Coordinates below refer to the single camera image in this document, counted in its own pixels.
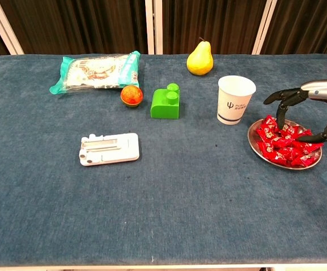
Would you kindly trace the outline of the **yellow pear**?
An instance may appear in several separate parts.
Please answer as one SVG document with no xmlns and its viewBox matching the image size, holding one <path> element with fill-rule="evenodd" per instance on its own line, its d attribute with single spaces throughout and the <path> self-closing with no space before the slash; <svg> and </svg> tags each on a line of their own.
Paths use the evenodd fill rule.
<svg viewBox="0 0 327 271">
<path fill-rule="evenodd" d="M 186 66 L 188 71 L 194 75 L 202 76 L 207 74 L 213 68 L 211 44 L 200 38 L 200 43 L 188 56 Z"/>
</svg>

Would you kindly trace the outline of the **teal noodle packet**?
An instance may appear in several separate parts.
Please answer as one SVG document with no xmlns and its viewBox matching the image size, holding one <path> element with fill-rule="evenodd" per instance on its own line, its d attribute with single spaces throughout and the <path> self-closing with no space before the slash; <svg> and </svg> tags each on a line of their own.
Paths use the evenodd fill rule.
<svg viewBox="0 0 327 271">
<path fill-rule="evenodd" d="M 84 89 L 138 86 L 140 57 L 138 51 L 77 59 L 64 56 L 60 65 L 60 78 L 49 91 L 57 95 Z"/>
</svg>

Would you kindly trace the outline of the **orange ball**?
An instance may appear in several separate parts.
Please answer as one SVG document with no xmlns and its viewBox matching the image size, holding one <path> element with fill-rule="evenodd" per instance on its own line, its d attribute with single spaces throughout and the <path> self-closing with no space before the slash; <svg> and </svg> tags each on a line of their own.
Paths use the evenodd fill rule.
<svg viewBox="0 0 327 271">
<path fill-rule="evenodd" d="M 143 101 L 143 92 L 137 86 L 128 85 L 122 89 L 120 98 L 126 106 L 137 107 Z"/>
</svg>

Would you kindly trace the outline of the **blue felt table cloth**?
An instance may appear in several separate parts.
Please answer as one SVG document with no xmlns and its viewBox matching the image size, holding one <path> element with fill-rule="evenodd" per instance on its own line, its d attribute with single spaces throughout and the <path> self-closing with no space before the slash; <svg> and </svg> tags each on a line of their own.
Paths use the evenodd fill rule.
<svg viewBox="0 0 327 271">
<path fill-rule="evenodd" d="M 255 121 L 274 91 L 327 78 L 327 55 L 143 55 L 143 102 L 118 90 L 52 95 L 60 55 L 0 56 L 0 266 L 327 263 L 327 143 L 313 168 L 257 156 Z M 256 85 L 238 124 L 217 119 L 218 81 Z M 180 87 L 178 119 L 151 118 Z M 139 158 L 83 166 L 81 138 L 136 133 Z"/>
</svg>

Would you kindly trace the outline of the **white paper cup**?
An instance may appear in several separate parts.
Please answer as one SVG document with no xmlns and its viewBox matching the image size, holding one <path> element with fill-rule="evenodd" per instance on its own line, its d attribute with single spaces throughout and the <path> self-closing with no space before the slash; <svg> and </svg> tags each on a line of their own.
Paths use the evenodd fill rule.
<svg viewBox="0 0 327 271">
<path fill-rule="evenodd" d="M 219 79 L 218 87 L 217 119 L 226 125 L 238 124 L 256 85 L 248 78 L 229 75 Z"/>
</svg>

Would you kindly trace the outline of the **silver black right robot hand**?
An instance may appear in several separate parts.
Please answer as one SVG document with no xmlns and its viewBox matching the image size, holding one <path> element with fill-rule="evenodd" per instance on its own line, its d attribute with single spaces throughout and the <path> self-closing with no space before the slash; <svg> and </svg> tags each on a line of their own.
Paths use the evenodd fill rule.
<svg viewBox="0 0 327 271">
<path fill-rule="evenodd" d="M 271 104 L 277 100 L 281 102 L 276 112 L 277 125 L 281 129 L 285 124 L 285 114 L 287 109 L 308 98 L 327 103 L 327 80 L 310 81 L 304 83 L 299 88 L 276 91 L 268 96 L 263 103 Z M 319 134 L 300 136 L 297 140 L 305 143 L 327 142 L 327 126 L 324 131 Z"/>
</svg>

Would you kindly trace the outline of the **round metal plate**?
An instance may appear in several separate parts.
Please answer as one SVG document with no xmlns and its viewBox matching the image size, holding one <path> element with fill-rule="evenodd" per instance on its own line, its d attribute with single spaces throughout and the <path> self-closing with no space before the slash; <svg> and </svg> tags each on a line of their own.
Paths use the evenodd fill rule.
<svg viewBox="0 0 327 271">
<path fill-rule="evenodd" d="M 264 119 L 260 119 L 260 120 L 256 121 L 255 123 L 253 123 L 249 127 L 248 132 L 247 132 L 248 142 L 249 142 L 251 148 L 254 150 L 254 152 L 260 158 L 262 158 L 266 162 L 271 163 L 271 164 L 273 164 L 273 165 L 275 165 L 277 167 L 281 167 L 281 168 L 285 168 L 285 169 L 290 169 L 290 170 L 298 170 L 298 171 L 299 170 L 304 170 L 304 169 L 308 169 L 308 168 L 314 167 L 321 160 L 321 158 L 322 158 L 322 147 L 320 149 L 317 149 L 316 151 L 308 154 L 308 155 L 313 155 L 313 156 L 317 157 L 317 161 L 315 163 L 313 163 L 312 165 L 310 165 L 309 167 L 291 166 L 291 162 L 292 161 L 287 161 L 287 165 L 279 165 L 279 164 L 275 164 L 275 163 L 269 161 L 267 159 L 267 155 L 263 155 L 261 153 L 261 151 L 259 150 L 259 146 L 258 146 L 258 142 L 262 142 L 262 140 L 259 137 L 259 135 L 257 134 L 256 130 L 257 129 L 262 129 L 261 123 L 262 123 L 263 120 Z M 301 125 L 299 125 L 299 124 L 297 124 L 297 123 L 295 123 L 293 121 L 287 121 L 286 124 L 291 125 L 291 126 L 298 126 L 299 129 L 301 129 L 301 130 L 307 130 L 306 128 L 302 127 Z M 284 136 L 281 135 L 280 130 L 281 129 L 279 129 L 278 132 L 274 133 L 276 135 L 275 137 L 284 137 Z"/>
</svg>

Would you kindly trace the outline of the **white frame post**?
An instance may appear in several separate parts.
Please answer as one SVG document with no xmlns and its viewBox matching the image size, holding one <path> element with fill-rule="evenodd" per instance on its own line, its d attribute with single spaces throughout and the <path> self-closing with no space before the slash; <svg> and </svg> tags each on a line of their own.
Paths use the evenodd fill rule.
<svg viewBox="0 0 327 271">
<path fill-rule="evenodd" d="M 0 4 L 0 37 L 11 55 L 23 55 L 24 51 Z"/>
<path fill-rule="evenodd" d="M 148 54 L 155 54 L 153 0 L 145 0 Z"/>
<path fill-rule="evenodd" d="M 154 0 L 155 53 L 163 54 L 163 1 Z"/>
<path fill-rule="evenodd" d="M 261 53 L 267 31 L 269 29 L 273 13 L 275 11 L 277 0 L 266 0 L 263 15 L 260 21 L 259 29 L 255 38 L 252 55 L 259 55 Z"/>
</svg>

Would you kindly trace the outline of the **green toy block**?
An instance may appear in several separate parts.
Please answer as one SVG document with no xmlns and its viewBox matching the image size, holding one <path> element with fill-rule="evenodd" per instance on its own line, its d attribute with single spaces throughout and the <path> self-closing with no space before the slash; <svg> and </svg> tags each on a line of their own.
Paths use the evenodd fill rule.
<svg viewBox="0 0 327 271">
<path fill-rule="evenodd" d="M 151 118 L 178 119 L 180 111 L 180 87 L 170 83 L 165 89 L 156 89 L 150 108 Z"/>
</svg>

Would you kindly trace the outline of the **white folding phone stand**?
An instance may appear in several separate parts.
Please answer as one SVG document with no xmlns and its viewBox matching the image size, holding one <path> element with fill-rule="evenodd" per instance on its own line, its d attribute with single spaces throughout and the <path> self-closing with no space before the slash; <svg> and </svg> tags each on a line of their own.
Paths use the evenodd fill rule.
<svg viewBox="0 0 327 271">
<path fill-rule="evenodd" d="M 81 138 L 79 151 L 83 166 L 134 161 L 139 158 L 139 141 L 136 133 L 115 135 L 90 134 Z"/>
</svg>

